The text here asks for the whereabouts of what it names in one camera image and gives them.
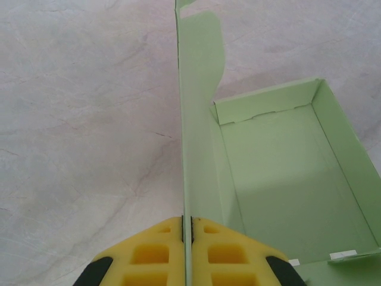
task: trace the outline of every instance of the yellow foam block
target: yellow foam block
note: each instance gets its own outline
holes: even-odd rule
[[[184,286],[181,217],[167,219],[99,253],[113,262],[100,286]]]
[[[266,257],[287,257],[208,219],[193,219],[193,286],[280,286]]]

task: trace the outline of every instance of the marble surface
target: marble surface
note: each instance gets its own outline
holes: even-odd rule
[[[173,0],[0,2],[0,285],[72,285],[182,212]],[[199,0],[225,97],[325,77],[381,173],[379,0]]]

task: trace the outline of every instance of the light green cardboard box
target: light green cardboard box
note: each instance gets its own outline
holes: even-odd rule
[[[224,70],[220,22],[209,11],[180,18],[193,1],[176,1],[187,285],[193,216],[298,259],[309,285],[380,286],[381,179],[327,82],[211,104]]]

